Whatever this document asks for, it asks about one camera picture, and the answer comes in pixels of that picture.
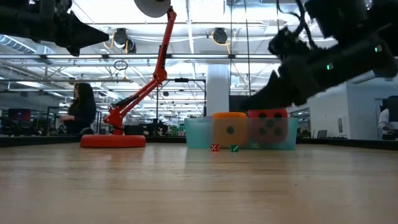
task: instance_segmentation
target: long dark hair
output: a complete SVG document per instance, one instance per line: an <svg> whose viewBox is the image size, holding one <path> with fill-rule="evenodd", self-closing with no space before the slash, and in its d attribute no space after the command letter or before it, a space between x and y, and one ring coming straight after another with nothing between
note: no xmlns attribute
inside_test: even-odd
<svg viewBox="0 0 398 224"><path fill-rule="evenodd" d="M76 96L74 97L73 103L69 107L69 111L79 108L80 105L96 108L94 91L89 83L76 83L75 89L79 92L79 98Z"/></svg>

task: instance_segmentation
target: fluorescent light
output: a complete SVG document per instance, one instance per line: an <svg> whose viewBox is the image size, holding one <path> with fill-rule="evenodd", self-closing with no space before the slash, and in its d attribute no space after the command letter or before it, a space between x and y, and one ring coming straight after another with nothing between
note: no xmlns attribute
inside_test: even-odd
<svg viewBox="0 0 398 224"><path fill-rule="evenodd" d="M119 99L119 95L117 95L116 93L114 93L112 91L107 91L105 94L107 94L111 98L114 98L115 100Z"/></svg>
<svg viewBox="0 0 398 224"><path fill-rule="evenodd" d="M0 55L0 59L40 59L39 55Z"/></svg>
<svg viewBox="0 0 398 224"><path fill-rule="evenodd" d="M75 57L72 55L46 55L49 59L75 59L75 58L102 58L102 55L79 55Z"/></svg>
<svg viewBox="0 0 398 224"><path fill-rule="evenodd" d="M180 115L201 115L201 112L191 111L191 112L180 113Z"/></svg>
<svg viewBox="0 0 398 224"><path fill-rule="evenodd" d="M186 58L186 59L191 59L191 58L217 58L217 59L223 59L223 58L229 58L229 55L208 55L208 54L177 54L177 55L172 55L172 58Z"/></svg>
<svg viewBox="0 0 398 224"><path fill-rule="evenodd" d="M185 101L191 101L191 102L202 102L205 100L200 100L200 99L159 99L159 101L174 101L174 102L185 102Z"/></svg>
<svg viewBox="0 0 398 224"><path fill-rule="evenodd" d="M35 91L40 91L40 90L38 90L38 89L12 89L12 90L7 90L7 91L32 91L32 92L35 92Z"/></svg>
<svg viewBox="0 0 398 224"><path fill-rule="evenodd" d="M70 104L69 103L60 103L59 104L59 107L65 107L65 106L69 107Z"/></svg>
<svg viewBox="0 0 398 224"><path fill-rule="evenodd" d="M101 85L102 85L101 82L90 83L90 86L93 88L99 88L99 87L101 87Z"/></svg>
<svg viewBox="0 0 398 224"><path fill-rule="evenodd" d="M278 59L275 55L250 55L250 59ZM235 55L235 58L248 59L248 55Z"/></svg>
<svg viewBox="0 0 398 224"><path fill-rule="evenodd" d="M63 96L63 95L61 95L59 93L54 93L54 92L49 92L49 93L53 94L54 96L65 97L65 96Z"/></svg>
<svg viewBox="0 0 398 224"><path fill-rule="evenodd" d="M113 54L109 55L110 58L157 58L157 54Z"/></svg>
<svg viewBox="0 0 398 224"><path fill-rule="evenodd" d="M155 110L156 110L156 108L134 109L134 111L155 111ZM188 112L188 111L198 111L198 109L196 109L196 108L172 108L172 109L158 108L158 111L187 111Z"/></svg>
<svg viewBox="0 0 398 224"><path fill-rule="evenodd" d="M42 85L36 83L36 82L17 82L18 84L25 85L25 86L30 86L30 87L35 87L35 88L41 88Z"/></svg>

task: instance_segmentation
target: small die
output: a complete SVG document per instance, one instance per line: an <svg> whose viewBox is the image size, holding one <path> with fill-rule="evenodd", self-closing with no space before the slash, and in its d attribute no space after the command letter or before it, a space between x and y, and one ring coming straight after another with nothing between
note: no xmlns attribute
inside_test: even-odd
<svg viewBox="0 0 398 224"><path fill-rule="evenodd" d="M238 145L231 145L231 146L229 146L229 151L230 152L239 152L239 146Z"/></svg>
<svg viewBox="0 0 398 224"><path fill-rule="evenodd" d="M253 143L252 145L251 145L251 147L253 148L253 149L259 149L260 148L260 145L258 144L258 143Z"/></svg>
<svg viewBox="0 0 398 224"><path fill-rule="evenodd" d="M211 148L211 151L218 152L220 150L220 145L219 144L212 144L210 148Z"/></svg>

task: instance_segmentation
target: red die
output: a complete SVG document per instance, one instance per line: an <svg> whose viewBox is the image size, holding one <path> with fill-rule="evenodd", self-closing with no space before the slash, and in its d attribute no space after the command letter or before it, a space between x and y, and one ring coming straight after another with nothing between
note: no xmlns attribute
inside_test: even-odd
<svg viewBox="0 0 398 224"><path fill-rule="evenodd" d="M259 144L280 143L288 134L286 110L250 110L249 136Z"/></svg>
<svg viewBox="0 0 398 224"><path fill-rule="evenodd" d="M219 150L220 150L220 145L219 145L219 144L212 144L212 145L211 145L211 150L212 150L213 152L219 151Z"/></svg>
<svg viewBox="0 0 398 224"><path fill-rule="evenodd" d="M249 110L249 118L287 118L287 111L284 109L276 110Z"/></svg>

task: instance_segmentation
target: green die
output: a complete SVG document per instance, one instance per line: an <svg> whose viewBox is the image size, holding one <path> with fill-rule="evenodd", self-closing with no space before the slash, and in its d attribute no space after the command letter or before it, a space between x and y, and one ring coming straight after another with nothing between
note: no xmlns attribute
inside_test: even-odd
<svg viewBox="0 0 398 224"><path fill-rule="evenodd" d="M231 145L231 146L229 146L229 151L230 152L239 152L239 146L238 145Z"/></svg>
<svg viewBox="0 0 398 224"><path fill-rule="evenodd" d="M260 145L258 143L256 143L256 142L254 142L251 146L252 146L253 149L259 149L260 148Z"/></svg>

